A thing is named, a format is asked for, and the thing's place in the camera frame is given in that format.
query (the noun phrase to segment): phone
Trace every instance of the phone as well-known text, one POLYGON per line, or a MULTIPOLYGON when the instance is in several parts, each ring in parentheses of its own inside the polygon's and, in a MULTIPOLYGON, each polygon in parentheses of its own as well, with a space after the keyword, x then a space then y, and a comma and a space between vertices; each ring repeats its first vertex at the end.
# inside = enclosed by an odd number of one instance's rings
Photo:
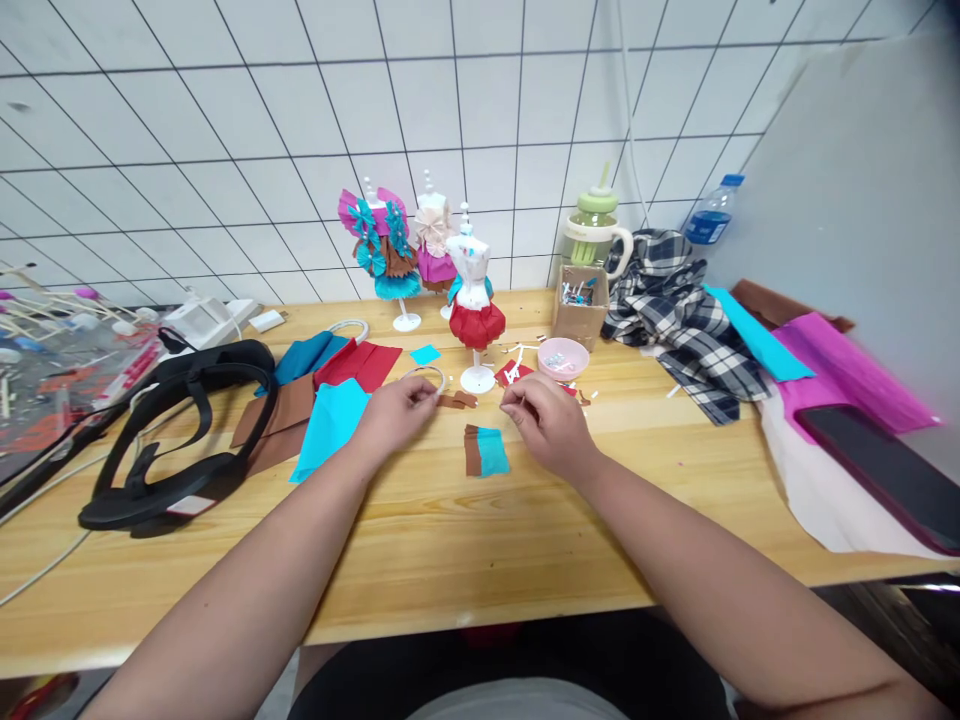
POLYGON ((853 405, 794 419, 917 540, 960 556, 960 486, 853 405))

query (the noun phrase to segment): small pink cup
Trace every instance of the small pink cup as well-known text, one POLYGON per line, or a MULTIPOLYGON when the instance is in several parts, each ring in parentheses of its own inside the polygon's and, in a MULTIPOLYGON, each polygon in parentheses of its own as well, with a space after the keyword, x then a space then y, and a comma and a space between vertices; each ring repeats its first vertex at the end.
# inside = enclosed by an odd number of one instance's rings
POLYGON ((537 363, 540 372, 561 382, 575 380, 590 364, 590 353, 576 340, 569 338, 550 338, 544 340, 537 349, 537 363), (554 355, 563 355, 558 368, 547 367, 547 360, 554 355))

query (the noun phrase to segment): black and white plaid cloth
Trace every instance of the black and white plaid cloth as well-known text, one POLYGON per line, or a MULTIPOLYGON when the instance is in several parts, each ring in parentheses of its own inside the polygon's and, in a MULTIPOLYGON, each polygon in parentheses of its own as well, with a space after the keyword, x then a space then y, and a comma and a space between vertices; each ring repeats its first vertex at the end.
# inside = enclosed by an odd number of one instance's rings
MULTIPOLYGON (((674 230, 633 234, 633 256, 610 288, 602 335, 625 345, 664 344, 657 358, 716 425, 740 419, 740 400, 769 397, 753 359, 720 302, 703 289, 706 260, 674 230)), ((607 268, 620 262, 615 245, 607 268)))

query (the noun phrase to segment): wooden desk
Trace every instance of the wooden desk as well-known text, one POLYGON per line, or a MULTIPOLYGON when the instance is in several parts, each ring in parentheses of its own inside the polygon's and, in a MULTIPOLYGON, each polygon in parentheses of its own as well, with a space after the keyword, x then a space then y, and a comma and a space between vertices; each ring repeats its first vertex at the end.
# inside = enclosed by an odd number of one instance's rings
MULTIPOLYGON (((501 343, 535 344, 549 333, 552 294, 500 293, 508 328, 501 343)), ((470 353, 450 334, 435 297, 408 303, 423 316, 412 334, 393 330, 396 304, 379 301, 285 308, 287 323, 263 339, 279 358, 294 340, 362 317, 374 342, 414 350, 433 343, 437 364, 459 378, 470 353)), ((497 345, 488 362, 507 359, 497 345)), ((524 357, 531 365, 535 358, 524 357)), ((414 366, 404 353, 391 373, 414 366)), ((578 381, 599 395, 588 424, 600 448, 759 548, 807 585, 826 585, 950 567, 908 557, 833 555, 807 536, 784 505, 756 414, 714 427, 678 393, 656 360, 617 343, 598 344, 578 381)), ((313 626, 309 643, 488 625, 655 603, 642 578, 589 508, 530 458, 502 391, 475 410, 441 408, 427 433, 393 459, 374 484, 313 626), (466 423, 503 430, 512 472, 464 474, 466 423)), ((208 441, 176 453, 192 461, 228 445, 250 388, 225 391, 208 441)), ((183 413, 160 434, 180 442, 195 428, 183 413)), ((115 434, 121 424, 114 426, 115 434)), ((105 452, 88 448, 77 463, 105 452)), ((158 463, 171 470, 173 462, 158 463)), ((170 607, 293 486, 295 460, 247 480, 220 507, 166 537, 131 540, 95 533, 60 567, 0 609, 0 677, 117 665, 170 607)), ((0 595, 59 555, 79 534, 99 464, 66 481, 0 529, 0 595)))

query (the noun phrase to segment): kraft paper box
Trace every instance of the kraft paper box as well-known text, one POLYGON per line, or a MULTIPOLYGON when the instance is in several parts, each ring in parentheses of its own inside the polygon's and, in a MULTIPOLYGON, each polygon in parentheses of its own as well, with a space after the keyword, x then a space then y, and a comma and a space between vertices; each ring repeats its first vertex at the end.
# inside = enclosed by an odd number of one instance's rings
POLYGON ((557 279, 557 294, 553 309, 552 337, 565 337, 576 340, 588 351, 593 352, 600 337, 603 319, 610 309, 610 289, 607 286, 607 273, 603 268, 562 265, 557 279), (569 283, 576 288, 583 283, 584 288, 591 280, 593 284, 592 305, 563 305, 563 284, 569 283))

